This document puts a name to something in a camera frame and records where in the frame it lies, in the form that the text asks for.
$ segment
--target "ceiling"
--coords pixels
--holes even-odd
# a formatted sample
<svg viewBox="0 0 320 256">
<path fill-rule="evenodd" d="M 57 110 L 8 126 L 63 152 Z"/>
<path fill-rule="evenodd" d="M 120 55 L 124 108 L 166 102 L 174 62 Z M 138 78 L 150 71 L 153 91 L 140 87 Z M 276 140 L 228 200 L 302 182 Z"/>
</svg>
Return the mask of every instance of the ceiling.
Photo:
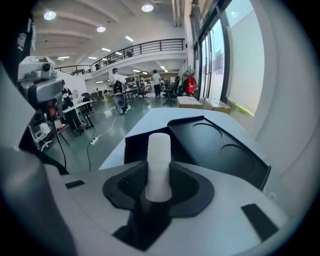
<svg viewBox="0 0 320 256">
<path fill-rule="evenodd" d="M 138 64 L 133 64 L 130 66 L 121 67 L 118 69 L 118 73 L 123 76 L 133 76 L 133 69 L 139 70 L 141 72 L 145 71 L 148 73 L 152 73 L 153 70 L 157 70 L 158 73 L 163 73 L 164 71 L 160 68 L 160 66 L 164 66 L 168 72 L 178 72 L 181 68 L 184 60 L 183 59 L 164 59 L 164 60 L 155 60 L 155 61 L 147 61 L 140 62 Z M 104 73 L 94 78 L 94 81 L 106 81 L 108 80 L 110 74 Z"/>
<path fill-rule="evenodd" d="M 152 4 L 153 11 L 143 12 L 144 4 Z M 39 0 L 32 10 L 36 46 L 31 54 L 59 64 L 57 57 L 69 56 L 61 61 L 63 66 L 87 65 L 95 62 L 89 56 L 98 59 L 131 45 L 184 38 L 184 29 L 174 25 L 172 10 L 171 0 Z M 45 20 L 47 11 L 55 11 L 56 18 Z M 97 32 L 100 26 L 106 31 Z"/>
</svg>

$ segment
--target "black tray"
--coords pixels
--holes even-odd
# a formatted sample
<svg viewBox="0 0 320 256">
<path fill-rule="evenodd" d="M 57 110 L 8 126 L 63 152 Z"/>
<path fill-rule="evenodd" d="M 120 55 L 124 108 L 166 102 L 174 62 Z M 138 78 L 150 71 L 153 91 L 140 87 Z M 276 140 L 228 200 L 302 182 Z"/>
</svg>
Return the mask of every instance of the black tray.
<svg viewBox="0 0 320 256">
<path fill-rule="evenodd" d="M 204 116 L 171 120 L 166 128 L 125 138 L 124 163 L 147 159 L 149 135 L 171 138 L 171 160 L 230 174 L 263 190 L 271 167 Z"/>
</svg>

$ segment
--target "gray floor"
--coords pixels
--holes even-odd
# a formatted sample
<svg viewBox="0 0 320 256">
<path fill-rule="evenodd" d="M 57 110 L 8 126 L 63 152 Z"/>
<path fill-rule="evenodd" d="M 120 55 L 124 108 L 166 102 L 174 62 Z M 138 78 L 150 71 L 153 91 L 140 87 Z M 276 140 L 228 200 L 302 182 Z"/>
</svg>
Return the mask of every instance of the gray floor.
<svg viewBox="0 0 320 256">
<path fill-rule="evenodd" d="M 131 110 L 124 115 L 119 115 L 115 109 L 111 109 L 113 102 L 104 101 L 97 104 L 95 110 L 90 113 L 90 119 L 94 128 L 89 128 L 78 137 L 72 135 L 69 130 L 63 132 L 63 136 L 69 143 L 60 138 L 62 148 L 66 157 L 66 169 L 69 173 L 79 173 L 89 171 L 89 160 L 87 155 L 87 145 L 94 138 L 107 132 L 113 121 L 113 128 L 102 135 L 94 145 L 89 145 L 89 156 L 91 171 L 97 171 L 106 160 L 118 143 L 127 135 L 135 124 L 152 108 L 162 108 L 164 101 L 154 97 L 154 93 L 149 93 L 150 99 L 133 100 L 129 102 Z M 231 116 L 245 129 L 251 128 L 253 117 L 236 109 L 232 110 Z M 53 138 L 53 144 L 46 151 L 48 156 L 64 165 L 64 156 L 57 139 Z"/>
</svg>

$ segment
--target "power strip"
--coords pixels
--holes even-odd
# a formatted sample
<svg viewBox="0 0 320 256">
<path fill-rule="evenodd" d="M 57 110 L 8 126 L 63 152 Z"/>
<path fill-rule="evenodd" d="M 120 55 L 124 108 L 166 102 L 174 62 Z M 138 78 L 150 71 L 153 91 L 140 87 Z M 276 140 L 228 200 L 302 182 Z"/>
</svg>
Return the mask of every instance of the power strip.
<svg viewBox="0 0 320 256">
<path fill-rule="evenodd" d="M 91 144 L 91 145 L 94 145 L 97 141 L 98 141 L 98 137 L 95 137 L 95 138 L 90 142 L 90 144 Z"/>
</svg>

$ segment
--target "white cylinder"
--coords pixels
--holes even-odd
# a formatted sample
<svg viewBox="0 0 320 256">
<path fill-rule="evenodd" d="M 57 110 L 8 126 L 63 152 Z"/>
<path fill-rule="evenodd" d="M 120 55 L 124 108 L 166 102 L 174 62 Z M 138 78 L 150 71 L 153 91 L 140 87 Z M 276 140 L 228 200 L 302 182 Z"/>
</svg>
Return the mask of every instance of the white cylinder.
<svg viewBox="0 0 320 256">
<path fill-rule="evenodd" d="M 172 196 L 170 186 L 171 141 L 165 133 L 153 133 L 149 136 L 148 178 L 145 198 L 152 202 L 165 202 Z"/>
</svg>

